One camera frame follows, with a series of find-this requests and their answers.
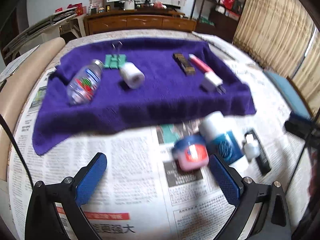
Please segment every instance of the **beige curtain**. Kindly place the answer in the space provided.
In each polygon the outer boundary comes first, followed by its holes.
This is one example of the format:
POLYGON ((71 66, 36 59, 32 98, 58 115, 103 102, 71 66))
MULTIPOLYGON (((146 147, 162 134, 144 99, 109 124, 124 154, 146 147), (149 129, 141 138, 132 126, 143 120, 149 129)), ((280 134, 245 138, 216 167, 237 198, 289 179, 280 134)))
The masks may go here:
POLYGON ((298 0, 247 0, 233 42, 262 67, 287 77, 300 64, 313 26, 298 0))
POLYGON ((320 33, 316 35, 301 68, 292 80, 316 114, 320 107, 320 33))

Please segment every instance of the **green binder clip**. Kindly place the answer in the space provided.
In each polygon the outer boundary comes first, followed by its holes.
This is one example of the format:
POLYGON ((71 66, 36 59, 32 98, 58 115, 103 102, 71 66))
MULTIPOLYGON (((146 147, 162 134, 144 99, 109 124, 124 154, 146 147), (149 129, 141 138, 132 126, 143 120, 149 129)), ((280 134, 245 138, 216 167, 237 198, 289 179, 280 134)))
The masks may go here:
MULTIPOLYGON (((120 54, 120 48, 122 47, 121 41, 117 41, 118 46, 117 46, 117 54, 107 54, 106 59, 104 61, 104 67, 105 68, 120 68, 124 65, 126 62, 126 55, 125 54, 120 54)), ((112 47, 114 50, 116 50, 116 46, 112 44, 112 47)))

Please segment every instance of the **blue jar lid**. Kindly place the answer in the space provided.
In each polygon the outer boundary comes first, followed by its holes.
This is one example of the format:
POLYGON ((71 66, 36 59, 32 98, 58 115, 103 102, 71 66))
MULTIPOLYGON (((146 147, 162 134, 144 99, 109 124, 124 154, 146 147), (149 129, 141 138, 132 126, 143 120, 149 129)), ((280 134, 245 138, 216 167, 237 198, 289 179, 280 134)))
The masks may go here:
POLYGON ((172 152, 175 152, 177 150, 184 150, 187 146, 190 146, 193 144, 205 145, 205 140, 201 135, 198 135, 198 134, 186 136, 174 144, 172 152))

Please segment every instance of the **black remote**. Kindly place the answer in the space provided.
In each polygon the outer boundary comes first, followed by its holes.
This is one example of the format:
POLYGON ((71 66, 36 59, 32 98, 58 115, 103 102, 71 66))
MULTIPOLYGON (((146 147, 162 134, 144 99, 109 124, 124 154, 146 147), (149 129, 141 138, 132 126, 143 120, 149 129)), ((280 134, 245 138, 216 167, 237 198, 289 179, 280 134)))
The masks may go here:
POLYGON ((244 137, 246 137, 248 134, 252 134, 253 139, 257 140, 259 143, 259 151, 260 151, 260 155, 258 157, 256 157, 256 162, 259 166, 260 172, 263 176, 265 176, 269 171, 271 171, 270 168, 270 164, 269 164, 269 160, 267 158, 266 152, 264 151, 264 148, 261 145, 261 142, 258 138, 258 136, 256 135, 256 132, 254 129, 251 129, 250 131, 248 131, 244 137))

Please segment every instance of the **purple towel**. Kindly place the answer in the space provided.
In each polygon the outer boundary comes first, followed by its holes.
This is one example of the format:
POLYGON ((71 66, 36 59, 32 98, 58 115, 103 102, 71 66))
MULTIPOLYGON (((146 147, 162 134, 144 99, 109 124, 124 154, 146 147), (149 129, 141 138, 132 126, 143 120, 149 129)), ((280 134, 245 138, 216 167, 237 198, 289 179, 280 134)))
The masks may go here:
POLYGON ((113 41, 77 47, 61 58, 48 82, 32 142, 43 155, 73 134, 84 131, 115 133, 127 128, 176 123, 204 117, 214 111, 224 115, 255 114, 250 89, 209 49, 208 43, 174 39, 136 38, 121 40, 120 53, 140 69, 146 80, 138 89, 129 89, 119 70, 103 70, 100 86, 92 102, 69 106, 66 88, 72 77, 93 59, 104 62, 112 54, 113 41), (172 57, 192 53, 206 62, 223 80, 226 94, 206 92, 204 78, 186 76, 172 57))

